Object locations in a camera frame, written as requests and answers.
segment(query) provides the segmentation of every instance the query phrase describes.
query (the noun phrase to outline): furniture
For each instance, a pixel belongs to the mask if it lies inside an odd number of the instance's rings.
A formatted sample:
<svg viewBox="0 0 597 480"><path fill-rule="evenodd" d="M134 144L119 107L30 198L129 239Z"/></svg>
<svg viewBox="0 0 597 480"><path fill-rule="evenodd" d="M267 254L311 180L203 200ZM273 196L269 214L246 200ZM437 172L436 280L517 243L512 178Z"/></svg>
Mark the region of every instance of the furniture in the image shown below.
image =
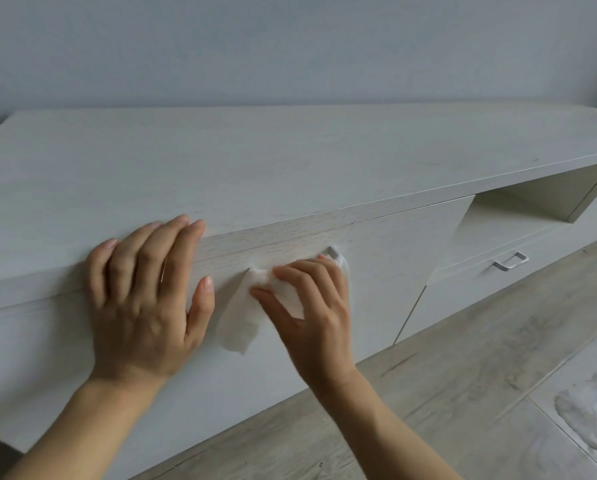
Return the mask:
<svg viewBox="0 0 597 480"><path fill-rule="evenodd" d="M79 263L182 212L218 316L249 266L348 259L362 360L597 240L597 109L529 102L79 109L0 126L0 439L27 450L92 365ZM109 471L125 479L303 389L270 324L210 324Z"/></svg>

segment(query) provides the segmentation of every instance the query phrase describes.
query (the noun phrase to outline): drawer handle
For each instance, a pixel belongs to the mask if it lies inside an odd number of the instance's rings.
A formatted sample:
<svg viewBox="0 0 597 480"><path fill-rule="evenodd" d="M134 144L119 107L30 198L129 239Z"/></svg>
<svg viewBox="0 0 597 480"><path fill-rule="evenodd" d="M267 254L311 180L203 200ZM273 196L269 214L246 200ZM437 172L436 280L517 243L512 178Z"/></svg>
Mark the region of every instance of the drawer handle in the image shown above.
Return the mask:
<svg viewBox="0 0 597 480"><path fill-rule="evenodd" d="M504 264L501 264L498 261L494 261L494 266L496 266L501 271L509 271L509 270L514 269L515 267L518 267L521 264L525 264L527 261L529 261L529 258L527 256L525 256L525 254L523 254L520 251L516 251L514 256L520 258L520 262L513 264L512 266L505 266Z"/></svg>

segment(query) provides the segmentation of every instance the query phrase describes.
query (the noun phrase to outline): human arm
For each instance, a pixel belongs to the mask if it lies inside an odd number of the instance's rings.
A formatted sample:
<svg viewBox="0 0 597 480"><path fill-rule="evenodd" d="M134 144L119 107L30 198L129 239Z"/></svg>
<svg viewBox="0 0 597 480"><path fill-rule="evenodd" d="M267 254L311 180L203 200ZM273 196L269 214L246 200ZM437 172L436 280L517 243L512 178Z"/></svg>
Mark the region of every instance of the human arm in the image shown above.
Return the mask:
<svg viewBox="0 0 597 480"><path fill-rule="evenodd" d="M100 479L167 379L200 345L214 309L210 277L186 295L205 224L179 216L110 239L86 262L95 365L5 480Z"/></svg>
<svg viewBox="0 0 597 480"><path fill-rule="evenodd" d="M460 476L379 398L354 364L349 290L324 256L274 268L296 288L304 319L292 317L274 294L256 298L287 347L298 373L334 419L369 480L460 480Z"/></svg>

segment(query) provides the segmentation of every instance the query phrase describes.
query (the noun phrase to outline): drawer front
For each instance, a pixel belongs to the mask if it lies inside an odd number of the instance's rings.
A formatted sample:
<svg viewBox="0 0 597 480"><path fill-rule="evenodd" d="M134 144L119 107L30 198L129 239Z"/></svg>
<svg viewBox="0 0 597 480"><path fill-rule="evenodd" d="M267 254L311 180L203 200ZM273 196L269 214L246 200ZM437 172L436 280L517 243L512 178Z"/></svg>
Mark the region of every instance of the drawer front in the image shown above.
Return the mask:
<svg viewBox="0 0 597 480"><path fill-rule="evenodd" d="M350 263L353 350L362 360L396 339L471 197L199 261L220 315L250 266L315 256L334 244ZM0 310L0 439L27 450L92 366L85 299L72 293ZM304 389L271 323L241 356L215 320L193 359L137 425L108 478L125 479Z"/></svg>
<svg viewBox="0 0 597 480"><path fill-rule="evenodd" d="M570 247L569 240L563 240L572 230L571 226L558 227L551 233L449 276L443 271L432 274L397 342L574 252L584 244ZM515 255L518 251L529 258L527 262L521 263L521 258ZM516 266L502 271L494 266L495 261L505 266Z"/></svg>

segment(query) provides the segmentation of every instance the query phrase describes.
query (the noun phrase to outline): cleaning wipe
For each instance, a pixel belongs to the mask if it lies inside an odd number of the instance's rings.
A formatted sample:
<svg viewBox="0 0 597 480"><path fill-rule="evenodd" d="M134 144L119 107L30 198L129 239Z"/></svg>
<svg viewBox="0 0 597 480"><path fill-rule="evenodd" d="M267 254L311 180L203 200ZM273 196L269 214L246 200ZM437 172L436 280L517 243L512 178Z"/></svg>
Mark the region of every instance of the cleaning wipe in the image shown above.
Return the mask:
<svg viewBox="0 0 597 480"><path fill-rule="evenodd" d="M350 269L347 260L335 247L330 246L323 254L333 259L349 278ZM225 307L216 328L218 343L223 348L240 352L242 355L245 355L247 348L256 338L261 323L268 319L258 301L250 295L252 287L269 288L293 317L303 318L303 305L294 286L276 278L270 269L249 268Z"/></svg>

